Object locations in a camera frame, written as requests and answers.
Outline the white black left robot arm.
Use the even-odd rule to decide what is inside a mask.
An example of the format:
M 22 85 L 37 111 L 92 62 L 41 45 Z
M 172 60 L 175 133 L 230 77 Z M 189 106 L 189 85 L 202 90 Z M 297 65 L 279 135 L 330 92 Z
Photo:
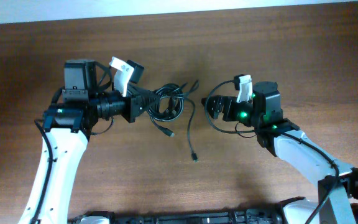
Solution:
M 66 223 L 76 171 L 93 126 L 122 116 L 128 123 L 156 104 L 158 96 L 139 88 L 144 67 L 113 57 L 104 66 L 95 60 L 67 60 L 65 84 L 54 94 L 42 120 L 42 154 L 20 223 Z

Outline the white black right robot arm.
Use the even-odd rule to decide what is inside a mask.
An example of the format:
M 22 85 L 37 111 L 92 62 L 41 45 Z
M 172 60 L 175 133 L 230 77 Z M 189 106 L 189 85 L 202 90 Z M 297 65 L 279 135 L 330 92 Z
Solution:
M 262 148 L 289 163 L 318 190 L 318 201 L 293 197 L 277 204 L 275 223 L 358 223 L 358 168 L 315 144 L 283 117 L 278 85 L 236 83 L 237 97 L 209 95 L 201 100 L 209 123 L 220 113 L 254 133 Z

